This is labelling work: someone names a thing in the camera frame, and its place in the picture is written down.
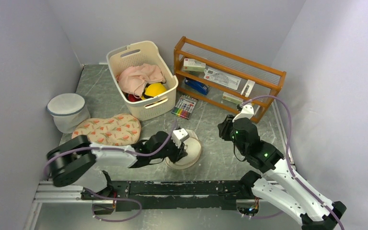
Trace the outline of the orange wooden shelf rack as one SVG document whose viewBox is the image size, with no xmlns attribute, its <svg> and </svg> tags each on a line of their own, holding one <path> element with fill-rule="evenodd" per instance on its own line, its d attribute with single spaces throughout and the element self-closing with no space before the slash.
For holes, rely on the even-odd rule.
<svg viewBox="0 0 368 230">
<path fill-rule="evenodd" d="M 223 101 L 223 94 L 251 100 L 252 121 L 259 122 L 283 88 L 286 71 L 259 64 L 183 36 L 174 47 L 174 73 L 178 90 L 232 113 L 236 106 Z"/>
</svg>

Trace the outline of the pink bra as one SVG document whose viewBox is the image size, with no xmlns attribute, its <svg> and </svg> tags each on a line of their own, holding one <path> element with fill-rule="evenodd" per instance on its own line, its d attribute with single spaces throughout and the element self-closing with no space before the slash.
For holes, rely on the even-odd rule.
<svg viewBox="0 0 368 230">
<path fill-rule="evenodd" d="M 124 71 L 131 72 L 131 82 L 129 85 L 118 84 L 118 86 L 122 92 L 133 94 L 137 98 L 142 96 L 147 84 L 166 82 L 163 72 L 157 65 L 142 64 L 128 67 Z"/>
</svg>

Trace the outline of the pack of coloured markers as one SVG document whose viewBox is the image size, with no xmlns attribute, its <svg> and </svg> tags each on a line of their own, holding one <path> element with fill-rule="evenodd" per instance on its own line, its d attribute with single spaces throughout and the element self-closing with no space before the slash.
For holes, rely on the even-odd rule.
<svg viewBox="0 0 368 230">
<path fill-rule="evenodd" d="M 172 109 L 171 113 L 181 117 L 183 119 L 189 120 L 198 100 L 196 98 L 190 97 L 188 95 L 180 96 L 175 107 Z"/>
</svg>

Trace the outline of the white mesh laundry bag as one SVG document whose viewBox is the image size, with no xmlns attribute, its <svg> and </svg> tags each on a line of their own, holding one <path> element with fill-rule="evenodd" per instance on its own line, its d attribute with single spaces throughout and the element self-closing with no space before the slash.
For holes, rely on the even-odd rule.
<svg viewBox="0 0 368 230">
<path fill-rule="evenodd" d="M 190 135 L 190 138 L 188 138 L 184 142 L 185 144 L 184 149 L 186 150 L 188 155 L 183 159 L 179 160 L 177 163 L 170 162 L 168 158 L 164 160 L 168 167 L 175 170 L 184 170 L 191 167 L 199 160 L 201 156 L 202 146 L 197 134 L 193 130 L 186 129 L 186 131 Z"/>
</svg>

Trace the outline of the green white box upper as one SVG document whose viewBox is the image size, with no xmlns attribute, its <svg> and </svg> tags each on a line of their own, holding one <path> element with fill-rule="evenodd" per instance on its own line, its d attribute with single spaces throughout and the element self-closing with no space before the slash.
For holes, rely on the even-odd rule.
<svg viewBox="0 0 368 230">
<path fill-rule="evenodd" d="M 204 72 L 206 64 L 191 58 L 184 58 L 183 69 L 184 71 Z"/>
</svg>

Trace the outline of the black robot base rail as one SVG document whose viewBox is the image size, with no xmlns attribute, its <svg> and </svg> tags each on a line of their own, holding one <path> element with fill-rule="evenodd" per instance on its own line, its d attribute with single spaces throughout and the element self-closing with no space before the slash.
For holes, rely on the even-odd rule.
<svg viewBox="0 0 368 230">
<path fill-rule="evenodd" d="M 97 213 L 142 209 L 220 208 L 236 210 L 256 200 L 251 189 L 239 180 L 220 181 L 113 181 L 95 197 L 83 189 L 81 199 L 91 201 Z"/>
</svg>

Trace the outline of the cream plastic laundry basket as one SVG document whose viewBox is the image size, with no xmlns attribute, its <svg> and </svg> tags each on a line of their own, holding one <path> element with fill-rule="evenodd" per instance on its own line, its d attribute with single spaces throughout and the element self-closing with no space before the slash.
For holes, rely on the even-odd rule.
<svg viewBox="0 0 368 230">
<path fill-rule="evenodd" d="M 159 54 L 158 47 L 152 41 L 142 41 L 111 50 L 106 55 L 108 68 L 111 72 L 114 84 L 122 96 L 130 113 L 141 121 L 153 119 L 171 111 L 176 102 L 176 89 L 179 81 L 172 74 L 163 58 Z M 166 92 L 153 98 L 138 102 L 131 102 L 121 90 L 116 77 L 131 66 L 142 64 L 157 65 L 163 73 L 166 83 Z"/>
</svg>

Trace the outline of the green white box lower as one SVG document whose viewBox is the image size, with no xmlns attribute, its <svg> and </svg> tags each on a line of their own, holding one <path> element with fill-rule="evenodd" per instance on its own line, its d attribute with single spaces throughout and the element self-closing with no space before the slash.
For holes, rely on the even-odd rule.
<svg viewBox="0 0 368 230">
<path fill-rule="evenodd" d="M 242 104 L 243 103 L 243 99 L 237 96 L 234 96 L 230 93 L 224 92 L 222 95 L 222 99 L 226 100 L 228 102 L 231 103 L 235 103 L 235 104 Z"/>
</svg>

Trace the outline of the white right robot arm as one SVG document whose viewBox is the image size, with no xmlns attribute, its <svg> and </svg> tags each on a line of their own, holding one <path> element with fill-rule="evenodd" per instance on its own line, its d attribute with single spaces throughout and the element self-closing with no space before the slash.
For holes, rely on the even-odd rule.
<svg viewBox="0 0 368 230">
<path fill-rule="evenodd" d="M 240 180 L 239 191 L 244 198 L 256 196 L 274 205 L 303 230 L 333 230 L 339 225 L 346 206 L 321 195 L 309 183 L 298 178 L 283 153 L 260 139 L 255 124 L 248 118 L 227 115 L 218 124 L 219 137 L 231 141 L 253 171 Z"/>
</svg>

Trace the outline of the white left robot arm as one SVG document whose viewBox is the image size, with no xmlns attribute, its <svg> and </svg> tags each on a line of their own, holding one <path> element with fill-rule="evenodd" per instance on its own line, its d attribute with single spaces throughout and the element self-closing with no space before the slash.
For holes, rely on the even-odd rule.
<svg viewBox="0 0 368 230">
<path fill-rule="evenodd" d="M 55 187 L 78 185 L 93 191 L 101 199 L 113 194 L 113 185 L 106 167 L 141 168 L 165 159 L 177 162 L 187 154 L 184 141 L 190 137 L 185 129 L 167 134 L 159 131 L 148 140 L 128 146 L 92 143 L 86 135 L 70 140 L 47 155 L 44 173 Z"/>
</svg>

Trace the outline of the pink cloth in basket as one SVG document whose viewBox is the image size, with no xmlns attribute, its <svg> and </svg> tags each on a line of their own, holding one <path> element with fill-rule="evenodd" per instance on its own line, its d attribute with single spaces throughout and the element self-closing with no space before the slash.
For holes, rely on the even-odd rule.
<svg viewBox="0 0 368 230">
<path fill-rule="evenodd" d="M 129 85 L 131 82 L 131 72 L 122 72 L 116 77 L 116 81 L 119 85 Z"/>
</svg>

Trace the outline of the clear blister pack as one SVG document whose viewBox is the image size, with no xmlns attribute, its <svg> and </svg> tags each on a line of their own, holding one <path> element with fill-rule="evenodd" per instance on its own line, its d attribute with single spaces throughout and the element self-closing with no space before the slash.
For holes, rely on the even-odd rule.
<svg viewBox="0 0 368 230">
<path fill-rule="evenodd" d="M 241 78 L 212 67 L 205 68 L 203 78 L 232 90 L 237 90 L 241 83 Z"/>
</svg>

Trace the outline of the red garment in basket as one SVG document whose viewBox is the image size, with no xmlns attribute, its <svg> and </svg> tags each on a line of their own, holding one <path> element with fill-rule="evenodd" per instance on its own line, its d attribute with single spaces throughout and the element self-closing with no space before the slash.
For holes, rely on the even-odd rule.
<svg viewBox="0 0 368 230">
<path fill-rule="evenodd" d="M 133 94 L 127 94 L 127 99 L 128 99 L 128 101 L 130 101 L 130 102 L 139 102 L 139 101 L 141 101 L 142 99 L 139 97 L 139 98 L 137 98 L 135 95 L 133 95 Z"/>
</svg>

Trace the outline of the floral pink bra bag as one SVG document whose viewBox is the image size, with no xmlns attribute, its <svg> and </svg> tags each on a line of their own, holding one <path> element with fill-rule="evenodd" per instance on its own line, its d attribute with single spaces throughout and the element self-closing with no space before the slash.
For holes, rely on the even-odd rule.
<svg viewBox="0 0 368 230">
<path fill-rule="evenodd" d="M 131 114 L 118 114 L 110 118 L 89 118 L 81 122 L 72 138 L 85 135 L 88 140 L 111 146 L 127 146 L 138 142 L 141 123 Z"/>
</svg>

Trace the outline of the green white box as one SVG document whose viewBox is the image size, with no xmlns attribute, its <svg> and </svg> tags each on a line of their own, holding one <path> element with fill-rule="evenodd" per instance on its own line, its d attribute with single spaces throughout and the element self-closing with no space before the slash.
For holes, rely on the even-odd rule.
<svg viewBox="0 0 368 230">
<path fill-rule="evenodd" d="M 204 72 L 206 64 L 191 58 L 184 58 L 183 69 L 184 71 Z"/>
<path fill-rule="evenodd" d="M 224 92 L 222 95 L 222 99 L 226 100 L 228 102 L 231 103 L 235 103 L 235 104 L 242 104 L 243 103 L 243 99 L 237 96 L 234 96 L 230 93 Z"/>
</svg>

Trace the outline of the yellow bra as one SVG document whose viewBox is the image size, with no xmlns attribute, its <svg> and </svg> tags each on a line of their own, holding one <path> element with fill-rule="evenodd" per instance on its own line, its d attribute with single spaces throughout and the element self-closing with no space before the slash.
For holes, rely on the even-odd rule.
<svg viewBox="0 0 368 230">
<path fill-rule="evenodd" d="M 166 91 L 167 91 L 167 89 L 160 82 L 147 84 L 145 89 L 144 89 L 144 92 L 143 92 L 143 94 L 140 98 L 142 100 L 146 100 L 146 99 L 149 99 L 149 98 L 156 97 L 159 94 L 165 93 Z"/>
</svg>

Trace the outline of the blue stapler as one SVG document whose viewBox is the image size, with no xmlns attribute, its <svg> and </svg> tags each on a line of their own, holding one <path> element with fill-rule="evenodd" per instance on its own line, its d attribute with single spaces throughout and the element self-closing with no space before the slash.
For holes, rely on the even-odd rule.
<svg viewBox="0 0 368 230">
<path fill-rule="evenodd" d="M 191 78 L 185 78 L 184 83 L 202 95 L 209 93 L 209 86 Z"/>
</svg>

